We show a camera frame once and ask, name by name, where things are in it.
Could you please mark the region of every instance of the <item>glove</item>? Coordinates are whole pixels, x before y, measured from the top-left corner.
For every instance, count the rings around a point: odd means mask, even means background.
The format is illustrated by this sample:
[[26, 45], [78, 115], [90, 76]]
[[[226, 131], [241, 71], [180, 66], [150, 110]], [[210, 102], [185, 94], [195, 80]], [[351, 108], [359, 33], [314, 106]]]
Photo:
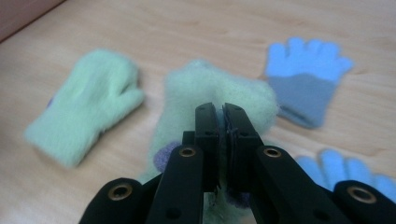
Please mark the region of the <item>glove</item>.
[[265, 75], [276, 93], [279, 116], [305, 128], [323, 125], [341, 77], [353, 66], [339, 52], [334, 43], [318, 39], [305, 43], [299, 37], [289, 39], [288, 45], [269, 47]]
[[100, 133], [142, 103], [136, 82], [137, 68], [125, 56], [104, 49], [85, 55], [26, 140], [66, 167], [78, 165]]
[[344, 180], [357, 180], [379, 190], [396, 202], [395, 182], [385, 175], [373, 175], [360, 160], [345, 159], [332, 149], [326, 149], [319, 155], [319, 162], [308, 157], [297, 158], [297, 163], [314, 180], [325, 189], [334, 190], [335, 184]]

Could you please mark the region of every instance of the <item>blue glove fingers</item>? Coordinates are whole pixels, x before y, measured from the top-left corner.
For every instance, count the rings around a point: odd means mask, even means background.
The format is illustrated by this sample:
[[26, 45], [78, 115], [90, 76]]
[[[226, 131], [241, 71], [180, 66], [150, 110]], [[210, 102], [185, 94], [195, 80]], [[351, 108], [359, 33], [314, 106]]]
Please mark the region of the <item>blue glove fingers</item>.
[[375, 188], [383, 193], [394, 203], [396, 203], [396, 184], [386, 175], [376, 175], [374, 177]]
[[344, 158], [337, 151], [327, 149], [320, 154], [320, 160], [329, 190], [333, 191], [336, 183], [347, 180]]
[[298, 57], [304, 52], [304, 41], [300, 37], [292, 37], [288, 40], [289, 55]]
[[267, 76], [284, 76], [286, 49], [279, 43], [272, 44], [268, 49]]
[[353, 62], [352, 60], [346, 58], [346, 57], [341, 57], [337, 59], [337, 63], [339, 64], [341, 68], [341, 72], [343, 75], [345, 72], [349, 71], [353, 67]]
[[370, 169], [362, 161], [358, 159], [346, 160], [347, 178], [357, 180], [361, 183], [374, 186]]
[[329, 189], [316, 161], [308, 157], [300, 157], [296, 161], [317, 185]]
[[338, 45], [328, 42], [324, 43], [319, 51], [319, 57], [327, 60], [335, 60], [340, 52], [340, 47]]
[[320, 46], [322, 45], [322, 41], [319, 39], [311, 39], [307, 44], [306, 48], [310, 51], [313, 55], [319, 53]]

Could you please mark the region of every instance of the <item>wooden table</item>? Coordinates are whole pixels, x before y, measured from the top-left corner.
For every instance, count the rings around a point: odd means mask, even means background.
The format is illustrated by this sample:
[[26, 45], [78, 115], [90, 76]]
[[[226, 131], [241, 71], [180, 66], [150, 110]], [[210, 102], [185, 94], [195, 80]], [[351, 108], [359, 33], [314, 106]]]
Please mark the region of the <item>wooden table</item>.
[[[0, 44], [0, 223], [77, 223], [107, 181], [145, 170], [169, 71], [205, 58], [232, 74], [262, 78], [267, 47], [294, 35], [339, 43], [355, 67], [322, 128], [278, 119], [263, 138], [293, 157], [333, 147], [396, 177], [395, 8], [392, 0], [64, 2]], [[64, 169], [22, 134], [74, 63], [96, 48], [130, 56], [147, 97], [78, 168]]]

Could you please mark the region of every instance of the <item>mounting hole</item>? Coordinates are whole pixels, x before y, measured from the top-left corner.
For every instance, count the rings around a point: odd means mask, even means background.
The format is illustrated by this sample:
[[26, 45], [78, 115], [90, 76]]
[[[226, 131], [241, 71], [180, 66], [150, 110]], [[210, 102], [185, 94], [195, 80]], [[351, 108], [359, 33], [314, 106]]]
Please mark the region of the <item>mounting hole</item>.
[[196, 153], [195, 149], [190, 148], [190, 147], [183, 147], [178, 154], [182, 157], [191, 157], [194, 156]]
[[181, 217], [181, 211], [178, 208], [168, 208], [166, 210], [166, 217], [169, 219], [178, 219]]
[[275, 148], [266, 148], [264, 150], [264, 154], [272, 158], [279, 158], [280, 156], [282, 156], [282, 153]]
[[108, 198], [113, 201], [120, 201], [127, 198], [132, 193], [132, 186], [130, 184], [122, 183], [114, 186], [108, 191]]
[[329, 214], [318, 209], [314, 210], [314, 217], [322, 221], [329, 221], [331, 219]]
[[374, 194], [367, 189], [363, 189], [356, 186], [351, 186], [346, 189], [348, 194], [361, 203], [376, 203], [376, 197]]

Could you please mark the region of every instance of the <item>mitten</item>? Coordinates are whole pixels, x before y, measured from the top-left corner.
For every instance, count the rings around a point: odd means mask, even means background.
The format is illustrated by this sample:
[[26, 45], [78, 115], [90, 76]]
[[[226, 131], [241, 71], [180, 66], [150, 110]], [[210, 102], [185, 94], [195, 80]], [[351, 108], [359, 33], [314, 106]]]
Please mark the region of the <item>mitten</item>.
[[26, 129], [26, 140], [66, 167], [78, 165], [100, 133], [142, 103], [136, 83], [137, 68], [125, 56], [88, 53]]

